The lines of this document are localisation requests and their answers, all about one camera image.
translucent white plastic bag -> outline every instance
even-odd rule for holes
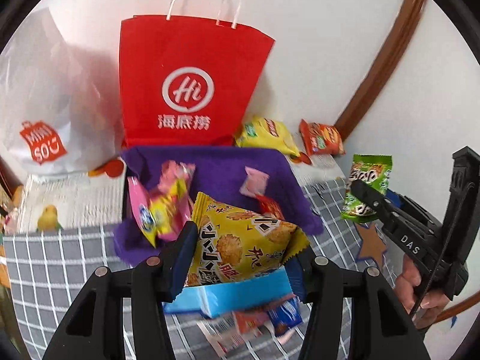
[[[0,55],[0,110],[0,141],[31,174],[92,170],[119,151],[121,110],[100,95],[48,9],[30,14]]]

white circle logo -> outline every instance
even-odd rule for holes
[[[170,86],[174,82],[172,96],[170,96]],[[181,67],[171,72],[162,85],[162,95],[166,105],[175,111],[187,113],[206,107],[212,100],[214,90],[213,80],[208,73],[191,66]]]

gray checkered tablecloth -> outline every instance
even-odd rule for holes
[[[310,237],[312,248],[341,268],[363,271],[375,263],[355,261],[361,239],[351,222],[340,219],[345,181],[336,179],[303,187],[305,197],[321,215],[325,230]],[[99,266],[112,271],[126,269],[113,249],[113,228],[93,227],[76,231],[18,235],[4,239],[11,292],[20,331],[32,360],[41,359],[55,329],[87,278]],[[390,285],[395,281],[386,256],[383,275]],[[240,346],[226,356],[229,360],[296,360],[302,347],[310,316],[310,305],[301,305],[303,323],[292,338],[280,345],[270,332]],[[125,353],[135,359],[131,328],[130,300],[123,307]],[[212,347],[197,326],[199,314],[167,315],[166,324],[178,360],[216,358]],[[351,301],[344,300],[343,324],[338,351],[346,359],[350,344]]]

yellow bird figurine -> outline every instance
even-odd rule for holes
[[[56,231],[61,230],[58,220],[57,208],[50,204],[43,209],[42,215],[37,222],[37,231]]]

green snack package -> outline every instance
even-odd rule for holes
[[[366,223],[377,219],[375,211],[352,195],[350,184],[354,180],[361,180],[385,195],[391,171],[391,155],[354,154],[341,217],[357,223]]]

